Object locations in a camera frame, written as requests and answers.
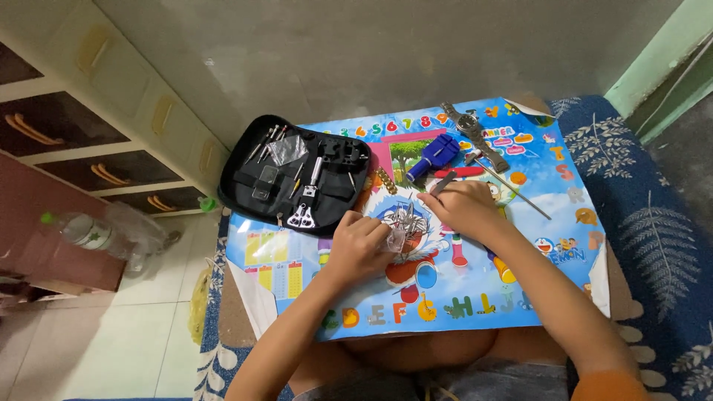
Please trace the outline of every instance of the child's hand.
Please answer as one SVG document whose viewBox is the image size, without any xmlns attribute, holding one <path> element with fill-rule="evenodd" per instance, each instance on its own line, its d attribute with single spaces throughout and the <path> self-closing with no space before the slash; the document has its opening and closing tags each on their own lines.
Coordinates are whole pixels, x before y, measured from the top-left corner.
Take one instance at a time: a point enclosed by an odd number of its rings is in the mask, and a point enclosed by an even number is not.
<svg viewBox="0 0 713 401">
<path fill-rule="evenodd" d="M 507 222 L 498 213 L 490 188 L 483 181 L 456 181 L 449 183 L 438 198 L 429 193 L 416 197 L 454 231 L 481 243 L 488 236 L 488 228 Z"/>
<path fill-rule="evenodd" d="M 391 232 L 378 218 L 348 211 L 334 232 L 332 251 L 320 274 L 329 275 L 337 285 L 347 288 L 383 273 L 394 253 L 376 249 Z"/>
</svg>

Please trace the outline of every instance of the wristwatch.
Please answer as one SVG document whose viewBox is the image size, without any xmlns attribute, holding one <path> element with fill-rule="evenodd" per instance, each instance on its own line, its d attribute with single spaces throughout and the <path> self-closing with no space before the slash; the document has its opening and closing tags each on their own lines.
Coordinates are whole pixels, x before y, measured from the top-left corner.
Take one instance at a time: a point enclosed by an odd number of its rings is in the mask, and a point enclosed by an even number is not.
<svg viewBox="0 0 713 401">
<path fill-rule="evenodd" d="M 493 164 L 493 170 L 495 170 L 496 173 L 502 173 L 510 168 L 508 162 L 506 162 L 498 152 L 488 146 L 481 134 L 483 127 L 473 114 L 461 114 L 448 102 L 441 103 L 441 108 L 448 118 L 456 123 L 458 131 L 464 133 L 468 139 L 473 142 L 473 145 L 483 152 L 483 156 Z"/>
</svg>

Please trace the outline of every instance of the cartoon tree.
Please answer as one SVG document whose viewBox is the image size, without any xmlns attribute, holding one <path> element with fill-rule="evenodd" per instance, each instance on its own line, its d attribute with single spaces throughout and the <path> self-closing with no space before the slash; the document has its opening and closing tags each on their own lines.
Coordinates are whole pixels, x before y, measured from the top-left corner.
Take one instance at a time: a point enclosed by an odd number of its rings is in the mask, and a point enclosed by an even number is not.
<svg viewBox="0 0 713 401">
<path fill-rule="evenodd" d="M 400 176 L 396 184 L 399 186 L 411 186 L 411 183 L 406 179 L 406 162 L 413 158 L 421 157 L 421 150 L 426 147 L 433 139 L 424 139 L 422 141 L 391 143 L 389 150 L 391 157 L 399 162 L 401 174 L 394 174 L 394 178 Z"/>
</svg>

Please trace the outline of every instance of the orange sleeve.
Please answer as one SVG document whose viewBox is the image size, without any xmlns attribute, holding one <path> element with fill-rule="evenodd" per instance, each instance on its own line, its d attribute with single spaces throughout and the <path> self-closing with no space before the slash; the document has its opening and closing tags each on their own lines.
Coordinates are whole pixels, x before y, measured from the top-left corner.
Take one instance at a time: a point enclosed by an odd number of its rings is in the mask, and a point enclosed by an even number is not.
<svg viewBox="0 0 713 401">
<path fill-rule="evenodd" d="M 625 372 L 607 370 L 580 378 L 571 401 L 648 401 L 644 385 Z"/>
</svg>

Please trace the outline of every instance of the children's poster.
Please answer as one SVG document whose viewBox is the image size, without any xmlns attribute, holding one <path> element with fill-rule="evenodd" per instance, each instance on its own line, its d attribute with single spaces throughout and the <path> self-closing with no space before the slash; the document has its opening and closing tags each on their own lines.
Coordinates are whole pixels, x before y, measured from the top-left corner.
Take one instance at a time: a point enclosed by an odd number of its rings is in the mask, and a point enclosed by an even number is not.
<svg viewBox="0 0 713 401">
<path fill-rule="evenodd" d="M 499 177 L 552 220 L 477 164 L 464 166 L 473 144 L 439 107 L 303 126 L 369 142 L 372 167 L 384 168 L 396 194 L 390 194 L 383 180 L 372 173 L 355 210 L 392 227 L 407 228 L 402 253 L 383 276 L 355 288 L 329 309 L 317 333 L 319 340 L 540 324 L 528 295 L 508 266 L 480 243 L 441 223 L 416 198 L 417 193 L 436 185 L 442 174 L 427 178 L 425 188 L 406 179 L 405 172 L 420 159 L 421 149 L 442 133 L 460 143 L 461 152 L 447 167 L 463 176 L 456 180 L 486 182 L 501 215 L 590 293 L 589 272 L 605 234 L 557 122 L 525 114 L 503 98 L 454 107 L 478 118 L 488 145 L 510 164 Z M 479 160 L 491 166 L 486 159 Z M 236 213 L 230 218 L 227 258 L 272 292 L 278 314 L 319 274 L 331 248 L 329 239 Z"/>
</svg>

